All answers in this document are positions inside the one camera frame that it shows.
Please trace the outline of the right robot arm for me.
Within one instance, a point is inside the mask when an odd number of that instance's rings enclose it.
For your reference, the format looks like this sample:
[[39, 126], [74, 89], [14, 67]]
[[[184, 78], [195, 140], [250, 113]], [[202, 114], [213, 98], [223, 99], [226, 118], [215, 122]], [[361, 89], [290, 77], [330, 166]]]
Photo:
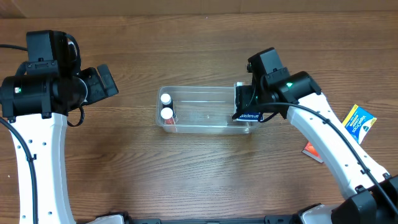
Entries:
[[251, 85], [237, 86], [233, 120], [253, 114], [265, 123], [280, 114], [315, 147], [344, 198], [340, 205], [311, 205], [290, 223], [397, 223], [397, 177], [359, 145], [334, 114], [317, 82], [291, 75], [275, 48], [248, 58]]

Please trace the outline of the blue yellow VapoDrops box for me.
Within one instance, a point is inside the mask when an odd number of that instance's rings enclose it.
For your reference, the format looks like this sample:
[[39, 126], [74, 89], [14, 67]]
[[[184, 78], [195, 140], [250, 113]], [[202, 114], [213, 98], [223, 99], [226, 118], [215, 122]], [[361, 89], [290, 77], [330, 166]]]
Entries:
[[358, 144], [376, 122], [377, 118], [358, 105], [353, 105], [342, 124]]

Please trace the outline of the orange tube white cap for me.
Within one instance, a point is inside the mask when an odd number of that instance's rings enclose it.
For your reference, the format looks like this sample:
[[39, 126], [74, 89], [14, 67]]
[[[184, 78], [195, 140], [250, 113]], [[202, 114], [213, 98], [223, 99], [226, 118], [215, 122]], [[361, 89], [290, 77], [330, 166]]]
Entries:
[[166, 125], [175, 125], [174, 111], [171, 108], [165, 107], [160, 111], [160, 116]]

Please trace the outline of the red caplet box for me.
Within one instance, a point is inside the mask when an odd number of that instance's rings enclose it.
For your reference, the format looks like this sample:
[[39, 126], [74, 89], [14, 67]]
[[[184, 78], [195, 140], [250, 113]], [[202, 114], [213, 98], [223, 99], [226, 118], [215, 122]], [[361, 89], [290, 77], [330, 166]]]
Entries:
[[312, 159], [316, 160], [319, 163], [323, 163], [323, 160], [321, 159], [319, 153], [315, 150], [311, 142], [308, 142], [303, 151], [304, 154], [306, 154], [308, 157], [311, 157]]

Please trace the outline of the black bottle white cap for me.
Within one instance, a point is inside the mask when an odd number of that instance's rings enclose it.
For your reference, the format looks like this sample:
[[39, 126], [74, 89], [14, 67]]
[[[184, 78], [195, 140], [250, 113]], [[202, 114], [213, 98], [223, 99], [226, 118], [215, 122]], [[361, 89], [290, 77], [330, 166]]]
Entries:
[[168, 93], [163, 93], [160, 96], [160, 102], [162, 103], [163, 108], [173, 109], [173, 100]]

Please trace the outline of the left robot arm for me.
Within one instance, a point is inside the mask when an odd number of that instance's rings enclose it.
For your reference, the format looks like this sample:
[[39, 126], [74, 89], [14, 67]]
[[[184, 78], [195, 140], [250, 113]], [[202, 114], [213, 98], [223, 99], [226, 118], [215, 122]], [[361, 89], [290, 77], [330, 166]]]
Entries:
[[75, 38], [62, 31], [26, 35], [28, 59], [1, 84], [1, 123], [17, 159], [21, 223], [73, 223], [65, 139], [68, 114], [118, 94], [107, 65], [81, 68]]

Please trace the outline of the white Hansaplast plaster box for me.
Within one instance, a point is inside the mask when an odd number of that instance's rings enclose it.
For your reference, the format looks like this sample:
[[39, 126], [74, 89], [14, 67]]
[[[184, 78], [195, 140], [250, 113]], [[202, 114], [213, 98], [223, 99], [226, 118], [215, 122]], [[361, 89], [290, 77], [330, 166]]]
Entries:
[[[253, 105], [256, 105], [257, 104], [257, 93], [256, 93], [255, 88], [254, 88], [254, 92], [256, 94], [256, 102]], [[259, 116], [260, 116], [260, 113], [257, 113], [257, 112], [245, 112], [239, 118], [236, 118], [236, 121], [257, 122], [259, 119]]]

